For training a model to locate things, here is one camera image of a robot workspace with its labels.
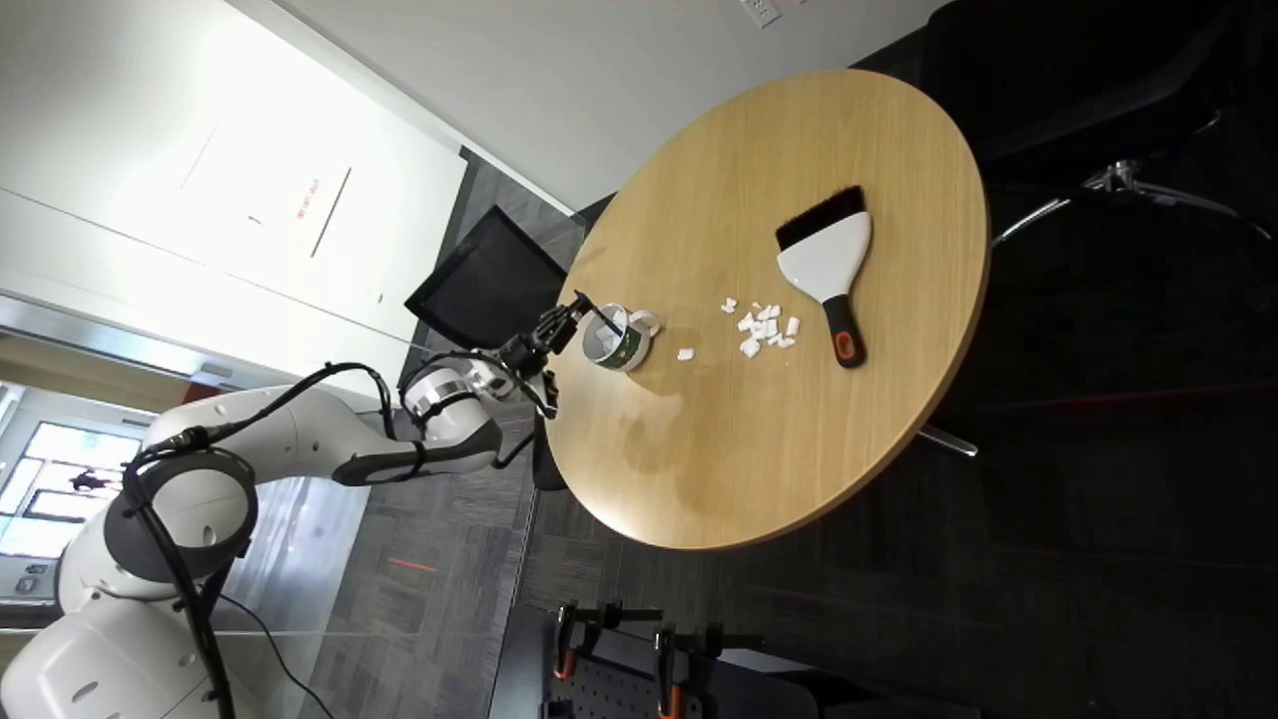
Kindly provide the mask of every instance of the wooden tabletop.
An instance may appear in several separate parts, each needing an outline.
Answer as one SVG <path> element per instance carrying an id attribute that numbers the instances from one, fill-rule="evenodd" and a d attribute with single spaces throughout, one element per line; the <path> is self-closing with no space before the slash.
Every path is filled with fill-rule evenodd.
<path id="1" fill-rule="evenodd" d="M 876 220 L 849 294 L 870 360 L 853 371 L 774 248 L 780 222 L 849 183 Z M 982 178 L 933 101 L 876 71 L 742 93 L 670 135 L 576 254 L 563 299 L 645 307 L 664 335 L 629 374 L 588 364 L 583 331 L 552 360 L 556 463 L 593 519 L 655 548 L 733 548 L 820 519 L 926 424 L 982 280 Z M 752 304 L 800 314 L 800 340 L 745 360 Z"/>

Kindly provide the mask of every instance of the black chair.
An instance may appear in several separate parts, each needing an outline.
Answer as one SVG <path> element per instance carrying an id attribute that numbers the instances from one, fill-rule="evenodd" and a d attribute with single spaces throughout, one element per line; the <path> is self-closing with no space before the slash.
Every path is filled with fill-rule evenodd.
<path id="1" fill-rule="evenodd" d="M 994 244 L 1087 198 L 1140 198 L 1270 226 L 1140 163 L 1208 131 L 1250 77 L 1250 0 L 954 0 L 861 61 L 929 93 L 967 131 L 989 197 L 1029 198 Z"/>
<path id="2" fill-rule="evenodd" d="M 408 311 L 452 342 L 504 347 L 556 307 L 557 288 L 563 268 L 504 208 L 485 208 L 408 294 Z M 563 485 L 539 424 L 529 434 L 529 475 L 541 489 Z"/>

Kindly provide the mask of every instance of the wall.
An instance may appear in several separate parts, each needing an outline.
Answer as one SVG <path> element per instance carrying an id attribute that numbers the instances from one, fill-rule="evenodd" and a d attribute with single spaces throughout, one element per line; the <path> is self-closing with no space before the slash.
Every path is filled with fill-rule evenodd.
<path id="1" fill-rule="evenodd" d="M 399 371 L 454 139 L 218 0 L 0 3 L 0 292 L 274 371 Z"/>
<path id="2" fill-rule="evenodd" d="M 571 208 L 616 190 L 721 95 L 853 62 L 938 9 L 774 0 L 781 17 L 753 29 L 737 0 L 279 3 Z"/>

